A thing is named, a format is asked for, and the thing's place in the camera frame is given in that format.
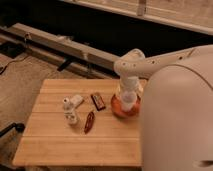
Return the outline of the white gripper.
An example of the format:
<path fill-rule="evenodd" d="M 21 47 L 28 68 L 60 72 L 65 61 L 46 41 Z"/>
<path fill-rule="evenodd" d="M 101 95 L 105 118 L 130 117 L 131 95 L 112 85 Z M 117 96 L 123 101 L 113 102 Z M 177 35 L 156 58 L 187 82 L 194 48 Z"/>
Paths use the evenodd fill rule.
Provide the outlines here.
<path fill-rule="evenodd" d="M 138 77 L 121 77 L 118 91 L 135 91 L 138 95 L 141 95 L 143 93 L 143 88 Z"/>

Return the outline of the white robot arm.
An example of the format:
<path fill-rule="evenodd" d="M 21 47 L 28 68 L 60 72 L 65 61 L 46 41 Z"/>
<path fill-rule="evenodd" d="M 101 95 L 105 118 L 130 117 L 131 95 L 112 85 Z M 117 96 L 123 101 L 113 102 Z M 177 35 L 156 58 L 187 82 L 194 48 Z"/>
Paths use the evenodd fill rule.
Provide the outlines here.
<path fill-rule="evenodd" d="M 142 171 L 213 171 L 213 44 L 114 62 L 121 85 L 146 78 L 140 102 Z"/>

